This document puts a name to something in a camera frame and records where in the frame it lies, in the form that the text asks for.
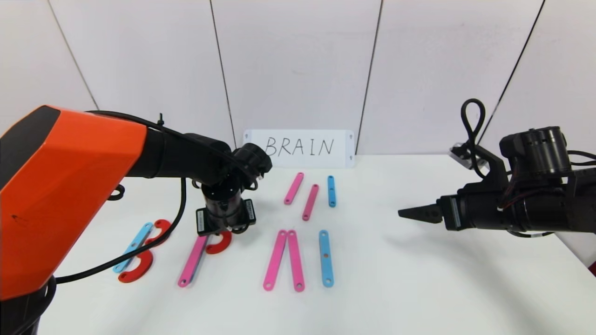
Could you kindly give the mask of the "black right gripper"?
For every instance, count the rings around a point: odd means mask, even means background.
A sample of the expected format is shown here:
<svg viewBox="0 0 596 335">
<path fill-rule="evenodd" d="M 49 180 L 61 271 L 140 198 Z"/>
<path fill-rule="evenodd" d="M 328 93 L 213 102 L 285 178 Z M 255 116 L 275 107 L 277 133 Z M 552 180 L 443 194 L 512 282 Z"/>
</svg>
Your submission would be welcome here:
<svg viewBox="0 0 596 335">
<path fill-rule="evenodd" d="M 497 210 L 496 193 L 470 193 L 442 196 L 435 204 L 398 210 L 401 218 L 441 223 L 450 231 L 465 229 L 511 230 L 512 222 Z"/>
</svg>

